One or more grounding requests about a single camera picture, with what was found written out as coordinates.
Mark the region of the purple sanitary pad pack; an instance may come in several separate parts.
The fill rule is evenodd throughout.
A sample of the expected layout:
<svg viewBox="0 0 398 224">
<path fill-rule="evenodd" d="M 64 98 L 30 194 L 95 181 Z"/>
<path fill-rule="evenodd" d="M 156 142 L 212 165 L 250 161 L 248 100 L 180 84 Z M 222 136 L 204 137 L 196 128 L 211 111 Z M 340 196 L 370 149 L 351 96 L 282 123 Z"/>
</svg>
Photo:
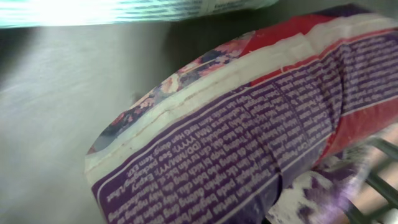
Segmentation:
<svg viewBox="0 0 398 224">
<path fill-rule="evenodd" d="M 248 32 L 122 112 L 85 158 L 108 223 L 332 223 L 397 119 L 397 21 L 349 4 Z"/>
</svg>

